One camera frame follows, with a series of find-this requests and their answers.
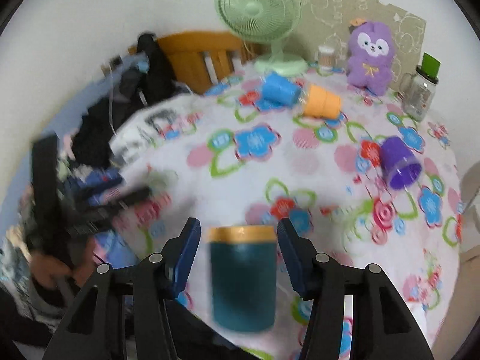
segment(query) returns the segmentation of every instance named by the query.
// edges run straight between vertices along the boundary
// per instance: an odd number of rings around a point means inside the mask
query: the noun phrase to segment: orange cup
[[[310,85],[303,108],[304,116],[337,119],[342,108],[340,96],[318,85]]]

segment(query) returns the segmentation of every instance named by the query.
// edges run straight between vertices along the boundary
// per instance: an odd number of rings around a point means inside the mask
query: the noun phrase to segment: teal cup with orange rim
[[[237,332],[275,322],[277,235],[272,226],[210,229],[213,318]]]

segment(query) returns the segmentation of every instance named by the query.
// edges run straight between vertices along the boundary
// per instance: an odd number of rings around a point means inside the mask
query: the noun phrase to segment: fan stand
[[[308,69],[307,62],[301,56],[283,52],[281,40],[273,41],[272,53],[258,57],[254,66],[260,74],[274,71],[284,77],[299,76]]]

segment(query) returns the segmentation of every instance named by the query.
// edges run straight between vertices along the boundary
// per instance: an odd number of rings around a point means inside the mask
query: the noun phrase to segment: electric fan
[[[255,61],[260,73],[275,71],[291,77],[307,70],[303,58],[282,50],[283,40],[300,21],[300,0],[215,0],[215,8],[220,19],[244,41],[271,44],[272,54]]]

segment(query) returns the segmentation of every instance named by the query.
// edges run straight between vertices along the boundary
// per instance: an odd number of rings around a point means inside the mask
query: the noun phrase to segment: table
[[[340,263],[379,264],[404,300],[419,307],[432,345],[453,294],[461,239],[459,180],[445,127],[429,117],[413,121],[392,91],[376,97],[348,86],[343,72],[326,74],[312,67],[295,81],[340,95],[340,117],[304,118],[265,101],[261,77],[250,65],[205,97],[183,96],[157,105],[157,111],[173,110],[179,119],[157,128],[151,144],[122,170],[129,188],[143,180],[155,197],[125,211],[116,229],[142,258],[161,250],[189,216],[197,217],[202,240],[178,300],[260,358],[297,357],[311,302],[293,291],[278,252],[274,327],[239,334],[217,326],[210,304],[211,227],[275,225],[288,216],[299,235]],[[127,130],[118,132],[119,140],[128,140]],[[408,191],[388,190],[381,178],[378,145],[392,135],[400,136],[424,166]],[[349,356],[351,332],[347,298],[341,359]]]

